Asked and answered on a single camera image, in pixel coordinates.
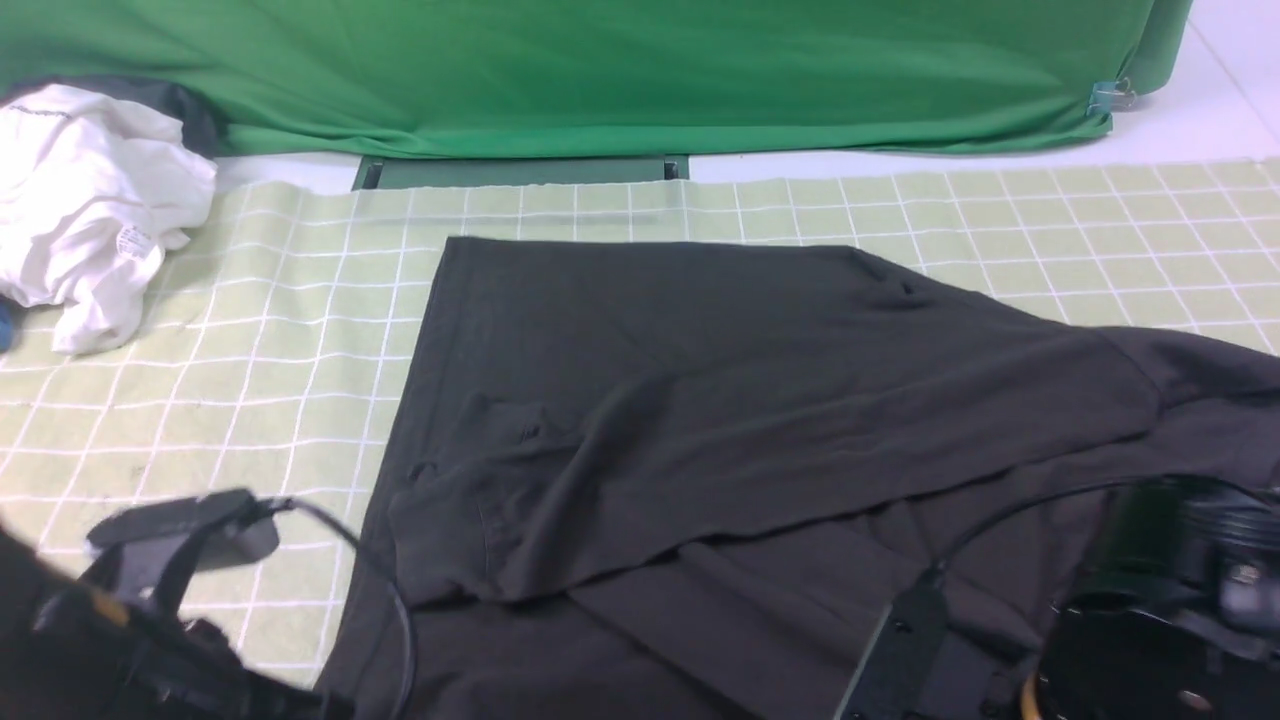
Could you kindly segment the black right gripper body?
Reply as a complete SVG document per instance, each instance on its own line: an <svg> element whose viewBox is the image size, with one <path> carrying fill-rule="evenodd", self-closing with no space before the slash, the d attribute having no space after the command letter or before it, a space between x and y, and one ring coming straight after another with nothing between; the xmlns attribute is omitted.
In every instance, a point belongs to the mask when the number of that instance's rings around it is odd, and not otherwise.
<svg viewBox="0 0 1280 720"><path fill-rule="evenodd" d="M1032 652L956 625L937 565L879 619L835 711L837 719L1034 719Z"/></svg>

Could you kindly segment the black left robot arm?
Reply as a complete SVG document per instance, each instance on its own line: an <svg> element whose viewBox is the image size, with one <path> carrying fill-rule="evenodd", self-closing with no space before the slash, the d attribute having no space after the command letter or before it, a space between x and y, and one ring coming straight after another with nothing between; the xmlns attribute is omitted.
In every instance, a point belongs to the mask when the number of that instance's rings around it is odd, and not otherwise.
<svg viewBox="0 0 1280 720"><path fill-rule="evenodd" d="M247 667L221 629L142 609L1 541L5 719L352 719L339 696Z"/></svg>

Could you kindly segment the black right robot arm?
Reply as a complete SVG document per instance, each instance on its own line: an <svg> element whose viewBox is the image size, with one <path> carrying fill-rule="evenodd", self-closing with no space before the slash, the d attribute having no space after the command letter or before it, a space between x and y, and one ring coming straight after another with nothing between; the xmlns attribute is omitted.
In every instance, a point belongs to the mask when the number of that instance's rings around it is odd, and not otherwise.
<svg viewBox="0 0 1280 720"><path fill-rule="evenodd" d="M1038 650L978 641L945 582L1029 509L1105 492ZM1277 493L1211 477L1119 477L1010 503L966 528L883 611L837 719L1274 719Z"/></svg>

